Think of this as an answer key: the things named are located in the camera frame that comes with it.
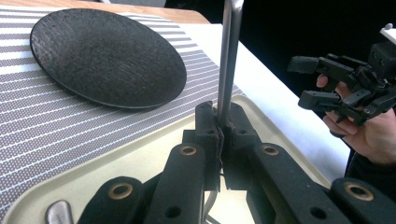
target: black mechanical device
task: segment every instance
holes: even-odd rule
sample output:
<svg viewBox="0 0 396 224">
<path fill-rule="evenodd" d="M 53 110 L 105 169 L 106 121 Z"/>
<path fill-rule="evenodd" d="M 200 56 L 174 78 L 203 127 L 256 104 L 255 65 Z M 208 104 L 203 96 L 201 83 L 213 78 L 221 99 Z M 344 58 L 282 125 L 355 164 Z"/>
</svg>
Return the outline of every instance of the black mechanical device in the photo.
<svg viewBox="0 0 396 224">
<path fill-rule="evenodd" d="M 321 112 L 334 110 L 338 121 L 350 117 L 362 125 L 396 105 L 396 45 L 390 41 L 372 45 L 368 63 L 333 54 L 296 56 L 288 70 L 328 76 L 329 83 L 322 91 L 303 91 L 299 106 Z M 351 91 L 344 99 L 334 93 L 339 82 L 346 83 Z"/>
<path fill-rule="evenodd" d="M 208 213 L 219 191 L 221 175 L 228 189 L 247 191 L 247 204 L 256 223 L 392 223 L 396 220 L 396 203 L 367 183 L 340 178 L 330 189 L 315 183 L 284 148 L 264 143 L 244 109 L 231 103 L 241 2 L 225 1 L 217 108 L 212 102 L 196 106 L 195 130 L 184 131 L 182 143 L 172 149 L 162 173 L 146 183 L 126 176 L 108 180 L 87 204 L 78 223 L 218 223 Z M 335 96 L 333 100 L 325 95 L 324 100 L 318 100 L 319 108 L 338 109 L 361 122 L 376 111 L 394 105 L 389 103 L 389 98 L 394 99 L 394 80 L 382 83 L 379 77 L 364 79 L 374 75 L 366 71 L 355 76 L 354 69 L 333 62 L 338 59 L 346 58 L 303 58 L 296 63 L 310 65 L 304 72 L 321 67 L 334 80 L 350 82 L 351 87 L 368 93 L 364 97 L 356 96 L 361 100 L 350 106 L 343 105 Z M 330 73 L 324 68 L 327 63 Z M 360 67 L 371 69 L 365 63 Z M 340 72 L 334 72 L 338 68 L 341 77 L 336 75 Z M 375 110 L 370 115 L 361 114 L 351 109 L 357 105 Z M 204 195 L 208 191 L 210 195 L 205 203 Z"/>
</svg>

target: black plate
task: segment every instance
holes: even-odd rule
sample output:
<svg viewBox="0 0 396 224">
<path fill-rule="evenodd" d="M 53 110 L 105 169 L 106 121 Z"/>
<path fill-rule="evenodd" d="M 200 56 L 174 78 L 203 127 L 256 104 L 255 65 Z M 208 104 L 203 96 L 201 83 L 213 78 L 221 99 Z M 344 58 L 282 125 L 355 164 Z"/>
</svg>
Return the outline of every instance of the black plate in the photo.
<svg viewBox="0 0 396 224">
<path fill-rule="evenodd" d="M 110 12 L 66 9 L 37 22 L 30 36 L 43 70 L 96 103 L 151 108 L 175 99 L 186 84 L 176 50 L 147 26 Z"/>
</svg>

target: placemat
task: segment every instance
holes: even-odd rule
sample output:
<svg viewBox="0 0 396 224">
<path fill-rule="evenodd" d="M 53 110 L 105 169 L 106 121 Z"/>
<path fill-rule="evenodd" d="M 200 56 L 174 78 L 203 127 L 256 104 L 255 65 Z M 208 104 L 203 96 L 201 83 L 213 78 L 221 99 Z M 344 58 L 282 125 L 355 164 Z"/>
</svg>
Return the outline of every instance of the placemat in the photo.
<svg viewBox="0 0 396 224">
<path fill-rule="evenodd" d="M 123 13 L 163 36 L 187 68 L 184 91 L 155 110 L 134 113 L 93 104 L 62 89 L 29 47 L 35 23 L 60 8 L 0 6 L 0 220 L 27 189 L 217 101 L 219 68 L 174 22 Z M 243 94 L 236 86 L 233 94 Z"/>
</svg>

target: wooden surface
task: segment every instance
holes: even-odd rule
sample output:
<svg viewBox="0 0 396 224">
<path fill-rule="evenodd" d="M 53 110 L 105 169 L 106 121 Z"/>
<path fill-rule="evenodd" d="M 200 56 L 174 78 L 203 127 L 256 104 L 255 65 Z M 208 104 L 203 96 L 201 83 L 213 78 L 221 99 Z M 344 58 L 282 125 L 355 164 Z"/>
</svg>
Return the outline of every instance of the wooden surface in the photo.
<svg viewBox="0 0 396 224">
<path fill-rule="evenodd" d="M 111 12 L 134 12 L 156 15 L 177 23 L 210 23 L 203 15 L 192 10 L 164 7 L 141 7 L 119 4 L 104 4 L 73 0 L 0 0 L 0 5 L 19 7 L 83 7 L 96 8 Z"/>
</svg>

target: tray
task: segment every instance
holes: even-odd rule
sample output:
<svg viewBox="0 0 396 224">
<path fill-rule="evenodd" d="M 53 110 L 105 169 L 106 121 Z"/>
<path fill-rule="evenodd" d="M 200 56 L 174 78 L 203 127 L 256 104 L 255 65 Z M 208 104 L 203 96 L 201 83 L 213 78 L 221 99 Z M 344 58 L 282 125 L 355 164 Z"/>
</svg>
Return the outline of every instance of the tray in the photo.
<svg viewBox="0 0 396 224">
<path fill-rule="evenodd" d="M 247 97 L 237 95 L 232 101 L 241 105 L 253 127 L 263 142 L 274 143 L 285 148 L 300 164 L 303 170 L 317 183 L 329 187 L 330 182 L 308 161 L 300 150 L 269 120 Z M 141 182 L 160 173 L 173 146 L 181 143 L 183 130 L 194 129 L 194 115 L 174 122 L 154 133 L 150 133 L 94 160 L 81 164 L 67 172 L 56 175 L 25 191 L 9 208 L 4 223 L 45 223 L 44 215 L 48 206 L 58 200 L 67 200 L 72 207 L 75 222 L 85 205 L 99 187 L 107 180 L 125 175 Z M 210 215 L 221 223 L 236 223 L 230 217 L 230 200 L 245 214 L 249 214 L 244 202 L 244 192 L 231 194 L 222 191 Z M 251 220 L 249 215 L 240 216 L 244 223 Z"/>
</svg>

